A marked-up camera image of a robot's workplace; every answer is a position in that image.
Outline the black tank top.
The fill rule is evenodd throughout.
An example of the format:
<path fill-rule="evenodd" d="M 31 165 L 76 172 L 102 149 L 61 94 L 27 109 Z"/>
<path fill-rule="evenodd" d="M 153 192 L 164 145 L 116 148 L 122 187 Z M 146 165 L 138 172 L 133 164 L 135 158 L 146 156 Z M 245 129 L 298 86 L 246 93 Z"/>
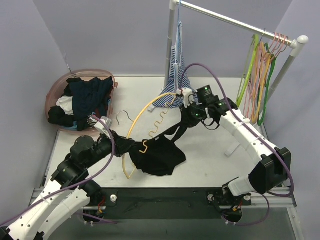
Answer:
<path fill-rule="evenodd" d="M 175 168 L 186 161 L 176 141 L 187 129 L 186 124 L 179 122 L 152 139 L 136 142 L 128 152 L 136 168 L 152 176 L 171 176 Z"/>

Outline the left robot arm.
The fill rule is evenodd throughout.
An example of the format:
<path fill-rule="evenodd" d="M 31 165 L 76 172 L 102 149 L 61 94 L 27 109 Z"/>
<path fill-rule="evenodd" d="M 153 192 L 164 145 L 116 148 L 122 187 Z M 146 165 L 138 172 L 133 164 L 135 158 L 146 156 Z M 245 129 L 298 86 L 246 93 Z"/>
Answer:
<path fill-rule="evenodd" d="M 28 209 L 10 225 L 2 224 L 2 240 L 47 240 L 81 208 L 102 199 L 101 187 L 88 169 L 105 157 L 120 157 L 135 144 L 131 138 L 100 135 L 78 137 L 50 181 Z"/>

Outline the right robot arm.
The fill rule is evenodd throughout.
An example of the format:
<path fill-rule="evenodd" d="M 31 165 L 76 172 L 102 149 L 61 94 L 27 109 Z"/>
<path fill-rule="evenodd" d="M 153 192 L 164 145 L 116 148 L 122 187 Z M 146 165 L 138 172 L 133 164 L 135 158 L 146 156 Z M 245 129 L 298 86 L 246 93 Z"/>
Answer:
<path fill-rule="evenodd" d="M 221 192 L 225 203 L 233 204 L 240 196 L 251 192 L 268 193 L 286 180 L 293 179 L 290 173 L 291 152 L 267 140 L 228 97 L 220 99 L 213 95 L 209 85 L 196 91 L 181 88 L 176 94 L 183 99 L 181 116 L 189 127 L 212 119 L 236 139 L 255 165 L 247 176 L 225 184 L 226 188 Z"/>

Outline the blue striped tank top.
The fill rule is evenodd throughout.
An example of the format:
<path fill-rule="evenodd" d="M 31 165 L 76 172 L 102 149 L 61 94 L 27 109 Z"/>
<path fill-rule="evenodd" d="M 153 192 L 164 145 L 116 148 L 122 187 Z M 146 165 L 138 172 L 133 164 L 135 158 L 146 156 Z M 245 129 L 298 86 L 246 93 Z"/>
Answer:
<path fill-rule="evenodd" d="M 175 93 L 177 89 L 182 88 L 190 88 L 193 90 L 194 94 L 194 100 L 197 102 L 198 98 L 195 95 L 195 91 L 191 86 L 191 82 L 187 76 L 187 73 L 185 72 L 186 65 L 185 65 L 185 59 L 182 49 L 182 62 L 181 65 L 176 63 L 175 61 L 175 53 L 176 53 L 176 38 L 175 43 L 170 45 L 170 52 L 169 52 L 169 64 L 167 65 L 169 67 L 168 69 L 168 76 L 167 81 L 164 84 L 164 87 L 161 91 L 161 95 L 167 94 L 167 93 Z M 176 95 L 166 95 L 159 99 L 157 99 L 154 103 L 152 103 L 152 108 L 179 108 L 183 106 L 183 97 L 176 96 Z"/>

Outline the lime green hanger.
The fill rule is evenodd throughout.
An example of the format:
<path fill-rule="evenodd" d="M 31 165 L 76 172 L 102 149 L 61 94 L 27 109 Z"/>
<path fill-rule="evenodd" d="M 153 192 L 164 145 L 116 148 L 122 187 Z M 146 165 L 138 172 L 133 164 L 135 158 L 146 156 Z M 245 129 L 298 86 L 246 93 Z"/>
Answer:
<path fill-rule="evenodd" d="M 257 55 L 257 47 L 259 43 L 259 36 L 257 34 L 254 34 L 252 36 L 252 42 L 250 44 L 249 50 L 247 52 L 247 56 L 245 59 L 245 64 L 240 80 L 240 84 L 238 87 L 237 97 L 236 97 L 236 105 L 239 107 L 241 105 L 241 102 L 243 100 L 244 94 L 246 92 L 248 82 L 253 70 L 254 61 L 256 59 Z"/>

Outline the light blue hanger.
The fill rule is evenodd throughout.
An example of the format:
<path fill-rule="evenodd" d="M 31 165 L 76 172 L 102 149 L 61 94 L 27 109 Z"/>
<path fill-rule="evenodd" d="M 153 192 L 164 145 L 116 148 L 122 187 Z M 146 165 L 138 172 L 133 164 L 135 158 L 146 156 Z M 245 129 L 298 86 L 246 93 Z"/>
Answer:
<path fill-rule="evenodd" d="M 182 64 L 182 55 L 183 55 L 183 43 L 182 43 L 182 29 L 183 24 L 180 20 L 180 7 L 181 3 L 178 3 L 177 10 L 177 29 L 176 29 L 176 42 L 175 42 L 175 62 L 179 65 Z"/>

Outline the dark green hanger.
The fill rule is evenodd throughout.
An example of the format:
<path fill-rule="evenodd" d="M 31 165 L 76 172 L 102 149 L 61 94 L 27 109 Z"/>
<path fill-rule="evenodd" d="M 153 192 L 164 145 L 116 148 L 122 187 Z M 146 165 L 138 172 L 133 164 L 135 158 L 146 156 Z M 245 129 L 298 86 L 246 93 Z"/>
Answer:
<path fill-rule="evenodd" d="M 277 61 L 277 57 L 275 56 L 275 54 L 271 53 L 268 43 L 264 44 L 264 48 L 267 51 L 267 53 L 270 54 L 270 65 L 269 65 L 268 72 L 267 72 L 268 75 L 267 75 L 267 78 L 266 78 L 266 81 L 264 84 L 265 91 L 264 91 L 263 105 L 262 105 L 262 107 L 260 109 L 260 113 L 257 117 L 257 125 L 259 127 L 264 123 L 265 115 L 267 113 L 268 97 L 271 93 L 270 83 L 271 83 L 271 78 L 273 76 L 275 66 L 276 66 L 276 61 Z"/>

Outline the pink hanger bundle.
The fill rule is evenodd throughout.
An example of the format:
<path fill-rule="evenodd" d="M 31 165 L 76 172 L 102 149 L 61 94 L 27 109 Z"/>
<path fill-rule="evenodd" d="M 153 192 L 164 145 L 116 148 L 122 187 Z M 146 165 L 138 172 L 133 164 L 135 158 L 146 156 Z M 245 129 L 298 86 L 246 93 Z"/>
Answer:
<path fill-rule="evenodd" d="M 285 36 L 285 35 L 282 35 L 282 34 L 276 34 L 277 36 L 280 36 L 280 37 L 285 37 L 285 39 L 287 40 L 288 37 Z M 258 52 L 258 48 L 259 48 L 259 43 L 263 43 L 263 44 L 266 44 L 262 41 L 262 38 L 259 37 L 259 42 L 258 42 L 258 45 L 257 45 L 257 52 Z M 285 45 L 285 42 L 284 41 L 279 41 L 279 40 L 272 40 L 271 44 L 268 44 L 269 45 L 269 50 L 270 50 L 270 53 L 271 54 L 275 54 L 276 57 L 278 57 L 280 55 L 280 53 L 284 52 L 287 48 L 287 46 Z M 253 68 L 252 68 L 252 72 L 251 72 L 251 75 L 250 75 L 250 78 L 249 78 L 249 81 L 248 81 L 248 85 L 247 85 L 247 88 L 246 88 L 246 91 L 244 93 L 244 96 L 243 96 L 243 99 L 242 99 L 242 102 L 240 105 L 243 105 L 243 114 L 246 118 L 248 118 L 250 121 L 251 121 L 251 113 L 252 113 L 252 90 L 253 90 L 253 85 L 254 85 L 254 71 L 255 71 L 255 68 L 257 66 L 257 63 L 258 63 L 258 53 L 256 52 L 256 57 L 255 57 L 255 60 L 254 60 L 254 63 L 253 63 Z M 263 99 L 264 99 L 264 96 L 265 96 L 265 93 L 263 91 L 263 97 L 262 97 L 262 104 L 263 104 Z"/>

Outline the pile of dark clothes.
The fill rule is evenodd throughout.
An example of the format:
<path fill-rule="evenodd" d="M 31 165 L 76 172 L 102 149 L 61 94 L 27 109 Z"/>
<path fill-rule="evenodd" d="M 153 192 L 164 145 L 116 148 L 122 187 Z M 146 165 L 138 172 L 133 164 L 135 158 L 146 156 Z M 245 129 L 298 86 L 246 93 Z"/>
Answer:
<path fill-rule="evenodd" d="M 94 77 L 85 81 L 79 77 L 68 78 L 63 94 L 48 111 L 48 122 L 70 131 L 82 132 L 92 128 L 91 116 L 108 115 L 114 81 Z"/>

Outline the silver clothes rack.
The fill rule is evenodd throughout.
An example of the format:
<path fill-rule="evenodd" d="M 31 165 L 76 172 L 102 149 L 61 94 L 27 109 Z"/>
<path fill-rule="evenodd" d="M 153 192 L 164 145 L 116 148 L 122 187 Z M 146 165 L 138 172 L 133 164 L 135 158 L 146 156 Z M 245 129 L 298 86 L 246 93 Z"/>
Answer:
<path fill-rule="evenodd" d="M 268 97 L 267 107 L 268 103 L 271 99 L 271 97 L 274 95 L 276 89 L 278 88 L 279 84 L 283 80 L 285 74 L 288 72 L 289 68 L 295 61 L 295 59 L 299 56 L 303 48 L 309 43 L 309 37 L 306 35 L 301 35 L 297 39 L 288 39 L 286 40 L 285 37 L 277 36 L 276 33 L 271 33 L 269 31 L 266 31 L 262 28 L 258 28 L 255 26 L 252 26 L 250 24 L 235 20 L 231 17 L 224 16 L 222 14 L 210 11 L 208 9 L 205 9 L 203 7 L 188 3 L 184 0 L 171 0 L 169 2 L 169 26 L 168 26 L 168 36 L 167 36 L 167 53 L 166 53 L 166 63 L 165 63 L 165 78 L 164 83 L 167 82 L 168 75 L 169 75 L 169 57 L 170 57 L 170 45 L 172 45 L 173 41 L 173 29 L 174 29 L 174 20 L 175 20 L 175 13 L 176 9 L 178 9 L 178 4 L 180 3 L 180 7 L 184 7 L 193 11 L 196 11 L 200 14 L 209 16 L 211 18 L 217 19 L 219 21 L 231 24 L 233 26 L 236 26 L 238 28 L 248 30 L 250 32 L 253 32 L 254 34 L 257 34 L 258 36 L 261 36 L 261 38 L 267 38 L 273 41 L 284 41 L 284 44 L 287 47 L 291 48 L 290 55 L 288 56 L 286 62 L 283 64 L 280 72 L 278 73 L 277 77 L 273 81 L 272 85 L 270 86 L 270 95 Z"/>

